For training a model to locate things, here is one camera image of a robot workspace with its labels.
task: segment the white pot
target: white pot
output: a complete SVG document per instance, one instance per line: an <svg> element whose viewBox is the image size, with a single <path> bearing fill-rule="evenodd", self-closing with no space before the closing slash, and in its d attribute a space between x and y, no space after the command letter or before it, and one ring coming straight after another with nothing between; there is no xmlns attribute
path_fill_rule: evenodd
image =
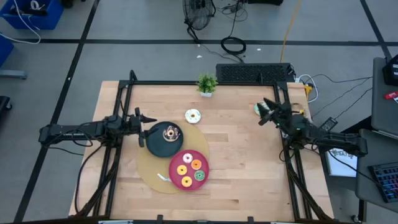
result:
<svg viewBox="0 0 398 224"><path fill-rule="evenodd" d="M200 92L200 95L203 96L203 97L211 97L212 94L213 93L202 93L202 92Z"/></svg>

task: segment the yellow cable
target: yellow cable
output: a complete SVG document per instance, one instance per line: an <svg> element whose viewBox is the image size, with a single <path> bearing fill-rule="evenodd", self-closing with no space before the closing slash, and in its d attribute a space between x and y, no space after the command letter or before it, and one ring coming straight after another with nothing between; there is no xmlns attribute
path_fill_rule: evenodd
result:
<svg viewBox="0 0 398 224"><path fill-rule="evenodd" d="M298 13L298 11L299 11L300 5L301 5L301 0L297 0L297 4L296 4L296 8L294 9L293 17L292 17L292 19L290 20L289 28L287 28L287 31L286 31L286 35L285 35L285 39L284 39L284 44L283 44L283 46L282 46L282 53L280 54L280 62L279 62L279 63L282 63L282 61L283 61L283 59L284 59L286 39L287 39L287 36L289 35L290 29L291 29L292 26L293 26L294 19L295 19L296 16L297 16L297 13Z"/></svg>

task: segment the electric fan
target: electric fan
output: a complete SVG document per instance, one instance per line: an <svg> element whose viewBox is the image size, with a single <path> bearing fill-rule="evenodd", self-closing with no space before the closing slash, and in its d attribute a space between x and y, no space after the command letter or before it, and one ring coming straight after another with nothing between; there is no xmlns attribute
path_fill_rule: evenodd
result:
<svg viewBox="0 0 398 224"><path fill-rule="evenodd" d="M216 13L216 6L213 0L183 0L182 7L185 15L184 23L188 25L187 32L196 43L199 43L195 30L202 30L209 24L210 18Z"/></svg>

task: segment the gray floor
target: gray floor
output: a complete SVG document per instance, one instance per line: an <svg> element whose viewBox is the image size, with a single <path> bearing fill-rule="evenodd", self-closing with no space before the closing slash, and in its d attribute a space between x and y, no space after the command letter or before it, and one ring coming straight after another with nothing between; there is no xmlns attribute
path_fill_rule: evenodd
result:
<svg viewBox="0 0 398 224"><path fill-rule="evenodd" d="M228 0L215 1L222 7ZM398 41L394 22L395 0L367 0L374 19L386 41ZM79 39L93 0L75 1L64 10L55 30L43 30L46 39ZM235 25L234 36L246 40L282 40L293 14L295 1L285 0L281 7L247 5L249 17ZM187 40L182 23L180 1L101 0L95 14L89 39L124 40ZM226 37L232 21L219 12L201 39L220 40ZM14 38L34 38L26 30L14 30L0 19L0 31ZM359 0L303 0L302 7L289 35L289 40L314 41L377 41ZM217 45L206 45L222 53ZM2 69L25 70L27 80L0 80L0 95L12 98L14 108L0 129L0 223L12 222L39 153L38 130L50 122L62 85L68 73L77 44L16 44ZM280 45L248 45L247 63L278 62ZM392 55L398 47L389 47ZM383 57L380 47L286 46L285 62L294 65L297 74L323 73L334 80L347 80L372 75L374 57ZM103 80L128 78L133 69L140 80L196 80L199 73L215 73L217 63L231 63L194 44L85 44L80 56L59 124L78 124L92 119L98 92ZM330 83L315 79L320 96L310 104L312 114L342 92L360 83ZM347 94L314 117L316 124L335 117L352 104L371 80ZM371 93L368 93L342 115L334 131L341 131L370 115ZM71 144L62 144L72 151L83 152ZM50 151L45 159L38 183L28 206L25 221L66 217L72 201L81 157ZM356 213L358 199L352 180L327 177L336 218L349 221ZM368 207L368 223L398 220L398 214L374 205Z"/></svg>

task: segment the black plate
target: black plate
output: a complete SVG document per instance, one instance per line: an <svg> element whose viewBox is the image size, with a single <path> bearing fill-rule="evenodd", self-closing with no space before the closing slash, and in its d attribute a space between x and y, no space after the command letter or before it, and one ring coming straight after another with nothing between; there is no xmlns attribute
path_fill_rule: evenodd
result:
<svg viewBox="0 0 398 224"><path fill-rule="evenodd" d="M178 128L180 132L180 136L174 142L168 142L163 138L163 131L167 129L169 126L174 126ZM150 128L149 132L151 133L152 130L157 128L157 131L152 133L146 140L147 148L153 155L157 157L172 157L176 154L183 143L183 133L181 128L176 125L175 123L169 121L159 122L153 127Z"/></svg>

